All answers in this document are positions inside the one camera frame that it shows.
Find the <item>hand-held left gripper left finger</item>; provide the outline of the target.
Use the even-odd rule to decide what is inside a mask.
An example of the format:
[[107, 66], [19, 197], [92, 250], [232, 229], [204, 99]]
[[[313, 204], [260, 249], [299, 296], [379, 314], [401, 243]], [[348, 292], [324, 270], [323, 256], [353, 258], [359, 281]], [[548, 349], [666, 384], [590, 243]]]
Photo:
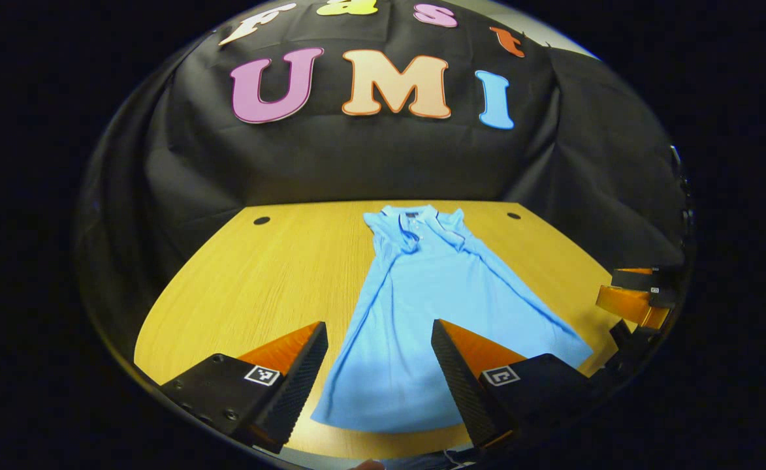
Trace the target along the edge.
[[239, 357], [210, 354], [161, 385], [178, 407], [246, 446], [281, 452], [328, 351], [323, 321]]

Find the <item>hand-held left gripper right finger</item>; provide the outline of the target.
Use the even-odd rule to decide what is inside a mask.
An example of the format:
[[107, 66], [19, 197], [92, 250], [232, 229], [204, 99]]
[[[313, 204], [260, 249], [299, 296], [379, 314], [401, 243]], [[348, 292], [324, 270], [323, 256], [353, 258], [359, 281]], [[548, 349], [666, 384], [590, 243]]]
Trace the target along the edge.
[[431, 345], [474, 447], [534, 445], [596, 403], [588, 377], [547, 353], [526, 358], [445, 319]]

